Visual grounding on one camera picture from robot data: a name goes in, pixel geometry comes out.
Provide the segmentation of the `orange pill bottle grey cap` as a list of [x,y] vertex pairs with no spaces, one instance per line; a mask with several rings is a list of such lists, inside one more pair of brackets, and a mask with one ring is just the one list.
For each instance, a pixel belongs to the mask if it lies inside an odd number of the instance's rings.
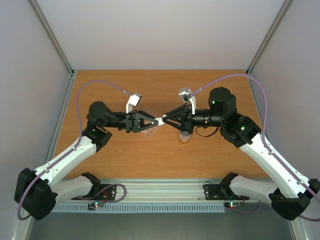
[[190,140],[191,135],[187,131],[181,131],[179,133],[179,141],[181,143],[187,143]]

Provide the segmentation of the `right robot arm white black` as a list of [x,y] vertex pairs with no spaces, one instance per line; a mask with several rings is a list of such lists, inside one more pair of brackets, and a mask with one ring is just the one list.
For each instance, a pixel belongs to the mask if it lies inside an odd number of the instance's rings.
[[190,90],[179,94],[185,104],[167,112],[164,123],[188,134],[194,128],[216,127],[226,141],[251,157],[273,181],[264,183],[231,172],[219,184],[221,194],[227,199],[244,196],[266,203],[289,221],[301,217],[320,190],[319,180],[309,179],[292,167],[263,136],[261,128],[237,112],[236,97],[227,88],[210,91],[208,109],[196,108]]

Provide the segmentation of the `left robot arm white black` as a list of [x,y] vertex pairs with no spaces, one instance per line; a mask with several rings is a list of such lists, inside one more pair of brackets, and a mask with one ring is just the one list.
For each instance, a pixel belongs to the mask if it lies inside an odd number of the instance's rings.
[[28,219],[21,215],[21,210],[41,220],[59,203],[74,198],[96,199],[101,194],[101,181],[89,172],[73,180],[63,181],[63,178],[108,143],[112,134],[106,127],[139,133],[163,123],[160,117],[143,110],[113,112],[102,101],[90,105],[86,118],[86,128],[81,129],[77,140],[67,149],[44,165],[34,170],[25,168],[19,173],[14,193],[19,220]]

